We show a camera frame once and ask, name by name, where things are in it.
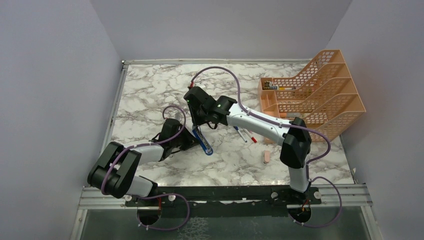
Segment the gray wall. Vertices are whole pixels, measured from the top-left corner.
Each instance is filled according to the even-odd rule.
[[[141,59],[306,59],[351,0],[91,0],[116,51]]]
[[[367,113],[342,136],[384,239],[422,239],[424,2],[353,0],[327,48],[340,48]]]
[[[0,239],[67,239],[120,58],[89,0],[0,3]]]

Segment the pen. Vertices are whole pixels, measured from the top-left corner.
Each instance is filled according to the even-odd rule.
[[[243,141],[245,143],[247,143],[248,141],[246,140],[245,136],[243,136],[242,132],[239,130],[238,127],[234,126],[234,129],[237,131],[238,135],[240,135],[240,137],[243,139]]]
[[[256,139],[250,134],[250,132],[248,131],[248,130],[246,130],[246,129],[244,129],[244,128],[242,128],[243,129],[243,131],[247,134],[247,136],[250,138],[250,139],[252,139],[252,141],[254,142],[254,143],[257,143],[258,141],[256,141]]]

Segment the pink eraser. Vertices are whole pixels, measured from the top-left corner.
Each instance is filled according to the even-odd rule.
[[[270,151],[263,151],[263,163],[267,164],[270,162]]]

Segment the desk organizer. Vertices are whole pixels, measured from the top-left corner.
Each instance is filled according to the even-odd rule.
[[[269,85],[277,90],[268,90]],[[322,50],[294,77],[262,77],[257,92],[261,112],[282,119],[303,118],[308,128],[330,140],[365,113],[340,50]],[[311,137],[324,141],[314,133]]]

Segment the marble tabletop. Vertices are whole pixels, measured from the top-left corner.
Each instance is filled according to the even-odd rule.
[[[147,143],[162,129],[162,110],[178,105],[185,110],[191,132],[191,117],[183,99],[191,78],[201,69],[222,66],[233,71],[240,80],[242,103],[259,110],[257,96],[261,77],[291,77],[304,66],[290,64],[141,64],[129,65],[119,108],[112,132],[112,141],[125,146]],[[196,85],[217,99],[225,95],[237,99],[234,79],[226,72],[211,69],[202,73]],[[169,109],[169,116],[176,110]],[[171,155],[161,162],[150,162],[137,168],[136,174],[155,181],[160,186],[252,186],[288,185],[288,168],[281,163],[281,147],[264,144],[263,137],[254,134],[258,143],[245,143],[234,128],[219,125],[216,130],[202,126],[202,133],[213,147],[207,156],[200,146]],[[326,150],[326,143],[312,143],[310,155]],[[271,152],[271,161],[263,163],[264,151]],[[353,184],[352,174],[339,138],[331,143],[331,152],[311,163],[311,178],[323,176],[335,184]],[[317,180],[314,184],[327,184]]]

